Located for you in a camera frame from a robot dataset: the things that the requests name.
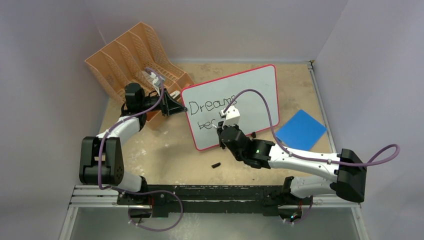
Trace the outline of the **pink-framed whiteboard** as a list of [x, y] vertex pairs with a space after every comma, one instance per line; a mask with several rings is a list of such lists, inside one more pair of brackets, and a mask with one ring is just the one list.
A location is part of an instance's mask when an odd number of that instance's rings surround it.
[[232, 103], [240, 113], [239, 126], [246, 134], [280, 123], [278, 83], [273, 64], [195, 84], [181, 92], [194, 146], [203, 151], [219, 144], [216, 129], [220, 111]]

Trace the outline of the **black marker cap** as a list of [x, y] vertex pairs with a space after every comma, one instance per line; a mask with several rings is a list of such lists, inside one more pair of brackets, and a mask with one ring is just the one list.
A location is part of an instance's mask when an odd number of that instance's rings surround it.
[[217, 163], [215, 163], [215, 164], [211, 165], [211, 167], [212, 167], [213, 169], [215, 169], [215, 168], [219, 167], [220, 165], [221, 165], [221, 163], [220, 163], [220, 162], [217, 162]]

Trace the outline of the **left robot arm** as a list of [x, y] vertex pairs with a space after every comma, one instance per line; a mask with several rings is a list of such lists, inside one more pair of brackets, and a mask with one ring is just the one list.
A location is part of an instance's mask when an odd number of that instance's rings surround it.
[[124, 88], [124, 98], [118, 121], [105, 132], [82, 140], [79, 180], [101, 190], [130, 192], [130, 199], [142, 205], [149, 199], [147, 181], [125, 170], [122, 146], [144, 128], [149, 112], [172, 116], [185, 113], [187, 108], [173, 99], [162, 84], [157, 94], [145, 94], [140, 84], [129, 83]]

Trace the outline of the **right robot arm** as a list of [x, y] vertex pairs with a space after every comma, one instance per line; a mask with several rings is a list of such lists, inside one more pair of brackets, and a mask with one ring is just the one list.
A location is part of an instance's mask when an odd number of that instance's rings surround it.
[[273, 141], [249, 138], [238, 125], [216, 129], [220, 147], [234, 158], [255, 169], [288, 169], [309, 177], [287, 177], [280, 196], [288, 204], [315, 195], [332, 195], [353, 203], [365, 200], [367, 168], [350, 149], [341, 153], [317, 153], [282, 148]]

